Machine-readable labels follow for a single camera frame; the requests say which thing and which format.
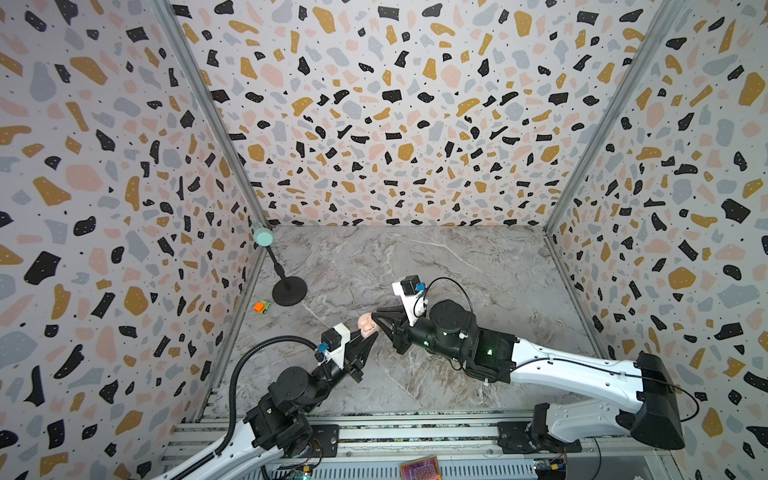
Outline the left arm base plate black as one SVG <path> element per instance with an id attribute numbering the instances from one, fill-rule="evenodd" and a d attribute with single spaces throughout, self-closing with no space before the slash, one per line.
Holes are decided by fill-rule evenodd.
<path id="1" fill-rule="evenodd" d="M 267 437 L 262 435 L 253 444 L 264 450 L 279 449 L 284 458 L 334 458 L 340 440 L 338 424 L 307 424 L 292 426 Z"/>

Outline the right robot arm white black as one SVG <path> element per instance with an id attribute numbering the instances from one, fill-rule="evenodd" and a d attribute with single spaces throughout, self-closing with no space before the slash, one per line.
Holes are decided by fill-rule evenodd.
<path id="1" fill-rule="evenodd" d="M 535 406 L 526 433 L 537 449 L 601 436 L 627 436 L 670 451 L 685 446 L 679 390 L 656 355 L 605 360 L 554 350 L 480 327 L 474 313 L 452 300 L 438 302 L 416 319 L 410 317 L 413 312 L 392 307 L 370 316 L 399 354 L 421 347 L 474 380 L 535 384 L 583 396 L 577 403 Z"/>

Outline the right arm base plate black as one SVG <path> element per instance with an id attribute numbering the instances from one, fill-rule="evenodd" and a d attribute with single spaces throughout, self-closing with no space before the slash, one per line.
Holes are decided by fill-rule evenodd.
<path id="1" fill-rule="evenodd" d="M 582 446 L 579 440 L 566 443 L 549 433 L 546 424 L 549 408 L 549 403 L 537 404 L 533 411 L 533 417 L 528 422 L 499 422 L 497 424 L 497 444 L 501 447 L 502 452 L 504 454 L 580 453 Z"/>

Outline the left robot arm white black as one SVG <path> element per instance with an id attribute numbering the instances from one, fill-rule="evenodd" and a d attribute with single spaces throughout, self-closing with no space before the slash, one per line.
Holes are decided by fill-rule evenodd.
<path id="1" fill-rule="evenodd" d="M 237 362 L 230 378 L 228 424 L 223 437 L 158 477 L 240 479 L 270 462 L 301 454 L 313 436 L 307 415 L 327 400 L 345 377 L 362 380 L 377 337 L 376 332 L 365 336 L 359 330 L 346 333 L 330 329 L 319 344 L 301 336 L 280 335 L 252 347 Z M 309 348 L 318 365 L 312 371 L 300 366 L 285 369 L 255 407 L 239 417 L 236 390 L 243 368 L 256 353 L 280 343 Z"/>

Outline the pink earbud charging case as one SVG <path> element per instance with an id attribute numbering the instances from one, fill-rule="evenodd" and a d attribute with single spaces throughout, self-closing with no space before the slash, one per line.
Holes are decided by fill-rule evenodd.
<path id="1" fill-rule="evenodd" d="M 365 338 L 378 331 L 378 325 L 373 320 L 371 314 L 362 315 L 357 321 L 357 326 L 361 335 Z"/>

